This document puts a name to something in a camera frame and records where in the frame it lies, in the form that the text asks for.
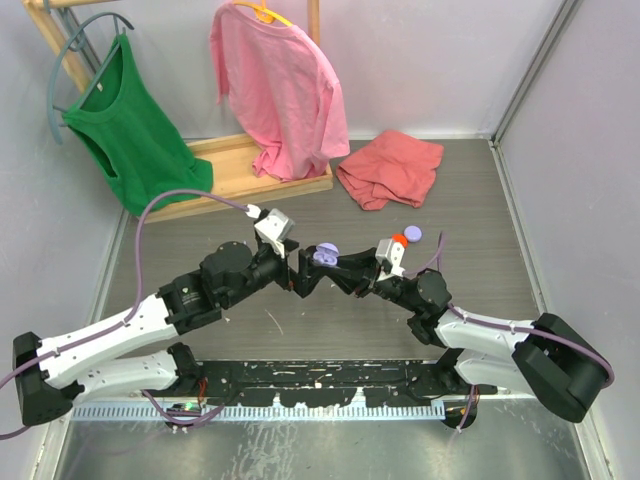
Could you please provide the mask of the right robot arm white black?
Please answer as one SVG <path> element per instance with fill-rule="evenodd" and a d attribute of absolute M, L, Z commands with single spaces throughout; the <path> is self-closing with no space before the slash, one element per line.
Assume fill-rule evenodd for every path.
<path fill-rule="evenodd" d="M 424 344 L 452 349 L 438 379 L 459 394 L 470 385 L 493 385 L 534 396 L 554 415 L 581 422 L 599 393 L 615 379 L 611 364 L 561 317 L 535 320 L 471 313 L 452 302 L 440 261 L 402 266 L 402 243 L 384 240 L 367 252 L 327 256 L 335 282 L 354 295 L 374 293 L 410 312 L 408 324 Z"/>

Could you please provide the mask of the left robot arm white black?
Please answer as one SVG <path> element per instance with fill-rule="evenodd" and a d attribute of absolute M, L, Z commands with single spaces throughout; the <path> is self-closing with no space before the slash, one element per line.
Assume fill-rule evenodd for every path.
<path fill-rule="evenodd" d="M 181 275 L 134 305 L 83 329 L 42 339 L 32 332 L 13 341 L 15 385 L 21 420 L 33 427 L 51 422 L 88 399 L 92 388 L 164 390 L 178 396 L 194 393 L 199 370 L 162 355 L 157 367 L 129 367 L 117 357 L 163 340 L 171 340 L 220 319 L 232 307 L 266 285 L 297 288 L 305 295 L 314 273 L 336 267 L 332 245 L 300 253 L 299 268 L 288 266 L 286 254 L 262 244 L 256 252 L 238 242 L 226 242 L 208 255 L 198 270 Z"/>

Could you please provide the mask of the lilac round charging case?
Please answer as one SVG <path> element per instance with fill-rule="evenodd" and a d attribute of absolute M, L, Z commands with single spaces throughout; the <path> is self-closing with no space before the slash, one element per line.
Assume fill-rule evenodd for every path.
<path fill-rule="evenodd" d="M 333 268 L 337 266 L 339 256 L 339 249 L 336 245 L 324 242 L 315 247 L 312 259 L 316 265 Z"/>

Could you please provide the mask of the orange round charging case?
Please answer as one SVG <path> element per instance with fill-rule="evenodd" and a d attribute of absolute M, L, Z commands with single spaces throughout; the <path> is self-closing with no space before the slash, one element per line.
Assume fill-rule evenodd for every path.
<path fill-rule="evenodd" d="M 392 236 L 392 240 L 394 242 L 400 243 L 404 248 L 406 248 L 409 244 L 408 239 L 403 234 L 394 234 Z"/>

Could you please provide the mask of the lilac earbud charging case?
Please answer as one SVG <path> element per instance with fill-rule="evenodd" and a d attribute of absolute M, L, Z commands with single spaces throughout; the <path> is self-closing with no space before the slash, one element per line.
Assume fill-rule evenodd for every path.
<path fill-rule="evenodd" d="M 404 236 L 408 240 L 409 243 L 417 243 L 423 237 L 422 230 L 416 225 L 409 225 L 404 229 Z"/>

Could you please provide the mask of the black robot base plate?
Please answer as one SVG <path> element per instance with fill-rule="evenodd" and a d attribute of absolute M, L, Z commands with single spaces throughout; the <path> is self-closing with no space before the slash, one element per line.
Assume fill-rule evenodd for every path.
<path fill-rule="evenodd" d="M 287 408 L 340 406 L 364 395 L 369 408 L 429 406 L 471 386 L 453 370 L 420 360 L 206 361 L 156 398 L 202 396 L 209 405 Z"/>

